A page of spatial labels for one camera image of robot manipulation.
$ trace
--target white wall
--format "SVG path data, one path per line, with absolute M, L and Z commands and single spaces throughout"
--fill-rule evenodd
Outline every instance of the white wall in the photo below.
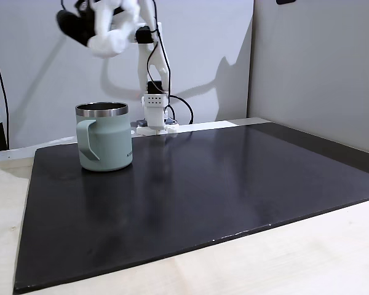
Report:
M 73 9 L 75 0 L 65 0 Z M 186 98 L 195 122 L 246 116 L 251 0 L 157 0 L 172 68 L 172 92 Z M 123 101 L 143 119 L 138 49 L 101 60 L 64 37 L 55 22 L 59 0 L 0 0 L 0 66 L 10 107 L 11 148 L 75 134 L 74 107 Z M 174 103 L 177 119 L 189 112 Z
M 256 0 L 250 115 L 369 151 L 369 0 Z

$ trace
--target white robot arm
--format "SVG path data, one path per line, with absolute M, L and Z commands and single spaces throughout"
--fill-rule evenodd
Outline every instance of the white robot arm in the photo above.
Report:
M 87 43 L 92 53 L 102 58 L 114 57 L 123 52 L 129 43 L 138 43 L 138 78 L 145 93 L 142 105 L 148 126 L 138 127 L 137 132 L 145 135 L 167 133 L 177 128 L 177 124 L 165 123 L 170 92 L 169 64 L 161 46 L 161 24 L 156 22 L 154 5 L 153 0 L 99 0 L 92 3 L 96 35 Z M 114 15 L 119 7 L 123 12 Z M 140 17 L 146 24 L 139 22 Z M 143 30 L 144 34 L 137 34 L 138 30 Z M 148 84 L 151 65 L 159 72 L 161 84 L 152 80 L 153 87 L 148 87 L 151 85 Z

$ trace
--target mug lid rim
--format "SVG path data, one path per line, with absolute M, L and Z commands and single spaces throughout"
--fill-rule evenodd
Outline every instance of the mug lid rim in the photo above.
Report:
M 127 114 L 129 106 L 119 101 L 98 101 L 79 104 L 75 107 L 75 112 L 81 117 L 114 117 Z

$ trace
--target wooden table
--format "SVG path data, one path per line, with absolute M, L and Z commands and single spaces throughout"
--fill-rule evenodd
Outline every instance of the wooden table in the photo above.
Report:
M 0 162 L 0 294 L 12 294 L 32 165 Z M 32 294 L 369 294 L 369 202 Z

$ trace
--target mug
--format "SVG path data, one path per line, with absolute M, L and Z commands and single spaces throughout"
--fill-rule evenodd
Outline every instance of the mug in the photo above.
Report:
M 133 160 L 129 107 L 125 103 L 86 103 L 75 107 L 82 167 L 113 171 Z

